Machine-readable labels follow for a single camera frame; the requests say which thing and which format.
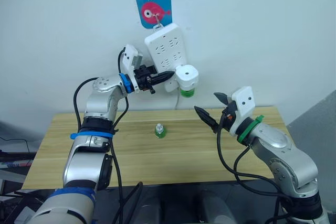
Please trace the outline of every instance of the white wall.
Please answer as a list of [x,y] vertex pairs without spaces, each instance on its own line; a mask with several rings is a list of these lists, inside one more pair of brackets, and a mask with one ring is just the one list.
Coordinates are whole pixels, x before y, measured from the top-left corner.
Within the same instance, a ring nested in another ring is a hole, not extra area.
[[[258,105],[278,106],[288,124],[335,89],[335,0],[172,5],[201,78],[180,108],[219,107],[213,92],[251,85]],[[146,54],[152,32],[141,26],[135,0],[0,0],[0,8],[0,121],[29,140],[42,138],[55,113],[73,110],[81,81],[116,74],[126,43]],[[130,109],[172,109],[176,94],[156,90],[129,95]],[[81,110],[89,93],[80,93]]]

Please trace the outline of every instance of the green ring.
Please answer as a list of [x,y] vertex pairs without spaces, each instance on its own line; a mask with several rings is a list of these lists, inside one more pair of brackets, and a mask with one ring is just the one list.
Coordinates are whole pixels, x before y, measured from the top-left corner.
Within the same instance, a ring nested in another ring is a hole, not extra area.
[[248,135],[248,133],[250,133],[257,124],[261,123],[263,118],[264,118],[263,115],[260,115],[260,116],[256,117],[256,119],[253,122],[251,122],[251,124],[239,136],[238,142],[242,143],[244,138],[246,138],[246,136]]

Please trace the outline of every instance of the white power strip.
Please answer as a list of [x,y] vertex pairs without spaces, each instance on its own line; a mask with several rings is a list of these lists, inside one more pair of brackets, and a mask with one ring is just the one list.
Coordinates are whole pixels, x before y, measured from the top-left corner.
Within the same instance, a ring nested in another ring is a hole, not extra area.
[[[145,44],[158,73],[175,71],[177,66],[185,65],[187,62],[182,32],[177,24],[171,23],[146,37]],[[165,82],[168,92],[177,87],[174,77]]]

